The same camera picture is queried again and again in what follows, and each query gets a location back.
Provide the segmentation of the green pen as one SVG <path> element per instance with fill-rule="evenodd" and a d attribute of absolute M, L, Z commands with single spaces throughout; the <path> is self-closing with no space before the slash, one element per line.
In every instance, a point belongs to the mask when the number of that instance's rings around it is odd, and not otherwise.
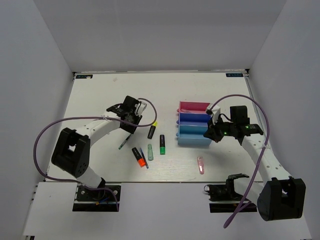
<path fill-rule="evenodd" d="M 131 134 L 127 136 L 126 139 L 120 144 L 120 146 L 118 147 L 118 150 L 121 150 L 123 148 L 123 146 L 127 143 L 130 137 L 131 137 Z"/>

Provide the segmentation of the yellow cap black highlighter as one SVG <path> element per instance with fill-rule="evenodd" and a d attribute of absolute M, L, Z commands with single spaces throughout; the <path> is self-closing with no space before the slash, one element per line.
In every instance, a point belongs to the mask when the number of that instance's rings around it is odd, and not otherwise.
<path fill-rule="evenodd" d="M 153 138 L 153 135 L 154 135 L 154 133 L 155 133 L 155 130 L 156 130 L 157 125 L 158 125 L 158 122 L 155 121 L 155 122 L 150 126 L 149 132 L 148 132 L 148 135 L 147 135 L 147 138 L 148 138 L 148 139 L 151 140 L 151 139 Z"/>

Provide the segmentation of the blue pen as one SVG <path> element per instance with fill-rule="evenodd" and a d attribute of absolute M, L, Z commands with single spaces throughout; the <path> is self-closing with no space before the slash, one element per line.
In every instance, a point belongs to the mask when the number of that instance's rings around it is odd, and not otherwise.
<path fill-rule="evenodd" d="M 144 163 L 145 163 L 146 168 L 149 169 L 149 165 L 148 165 L 148 163 L 147 163 L 146 157 L 145 157 L 144 152 L 143 152 L 143 149 L 142 149 L 141 147 L 139 148 L 139 151 L 140 151 L 140 154 L 141 154 L 141 156 L 142 156 L 142 158 L 143 158 L 143 160 L 144 160 Z"/>

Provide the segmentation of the orange cap black highlighter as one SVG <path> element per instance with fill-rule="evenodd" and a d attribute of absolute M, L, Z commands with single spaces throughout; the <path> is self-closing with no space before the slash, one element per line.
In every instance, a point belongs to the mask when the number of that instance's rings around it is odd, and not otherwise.
<path fill-rule="evenodd" d="M 140 152 L 138 151 L 138 149 L 136 147 L 133 147 L 131 149 L 134 157 L 136 158 L 138 164 L 140 167 L 144 167 L 146 166 L 145 160 L 143 159 L 142 155 L 140 154 Z"/>

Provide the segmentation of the green cap black highlighter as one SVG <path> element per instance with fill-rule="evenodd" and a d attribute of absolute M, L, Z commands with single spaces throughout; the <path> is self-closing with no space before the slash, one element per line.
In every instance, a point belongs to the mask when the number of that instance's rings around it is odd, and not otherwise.
<path fill-rule="evenodd" d="M 165 135 L 161 134 L 159 136 L 159 153 L 160 155 L 166 154 L 166 143 L 165 143 Z"/>

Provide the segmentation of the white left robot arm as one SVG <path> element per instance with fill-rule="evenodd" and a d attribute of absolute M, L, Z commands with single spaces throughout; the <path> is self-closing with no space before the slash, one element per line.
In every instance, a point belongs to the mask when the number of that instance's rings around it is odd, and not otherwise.
<path fill-rule="evenodd" d="M 101 119 L 76 129 L 64 128 L 58 137 L 51 163 L 88 186 L 88 193 L 94 199 L 103 198 L 105 182 L 89 167 L 90 149 L 114 130 L 122 129 L 133 134 L 146 107 L 145 102 L 126 96 L 123 103 L 107 108 Z"/>

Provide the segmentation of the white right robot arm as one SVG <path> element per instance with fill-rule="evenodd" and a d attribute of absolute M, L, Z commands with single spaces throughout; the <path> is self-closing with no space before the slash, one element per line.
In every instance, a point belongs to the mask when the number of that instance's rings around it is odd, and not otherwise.
<path fill-rule="evenodd" d="M 204 137 L 220 142 L 223 137 L 235 138 L 258 168 L 263 184 L 253 183 L 246 199 L 257 207 L 265 221 L 299 219 L 303 215 L 306 185 L 284 169 L 265 144 L 264 132 L 251 124 L 247 107 L 230 107 L 230 120 L 224 122 L 219 106 L 208 105 L 210 116 Z"/>

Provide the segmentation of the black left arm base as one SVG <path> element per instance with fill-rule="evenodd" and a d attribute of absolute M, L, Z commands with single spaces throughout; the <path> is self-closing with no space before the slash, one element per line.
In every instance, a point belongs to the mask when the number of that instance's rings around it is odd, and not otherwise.
<path fill-rule="evenodd" d="M 73 212 L 117 212 L 113 194 L 107 190 L 89 190 L 77 186 L 72 207 Z"/>

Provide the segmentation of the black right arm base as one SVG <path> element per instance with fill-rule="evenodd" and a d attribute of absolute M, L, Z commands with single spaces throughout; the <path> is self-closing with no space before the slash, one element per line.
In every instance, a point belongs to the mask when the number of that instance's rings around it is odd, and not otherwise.
<path fill-rule="evenodd" d="M 234 180 L 249 178 L 243 173 L 229 175 L 224 183 L 207 184 L 203 191 L 209 196 L 210 213 L 232 213 L 238 206 L 242 195 L 234 190 Z"/>

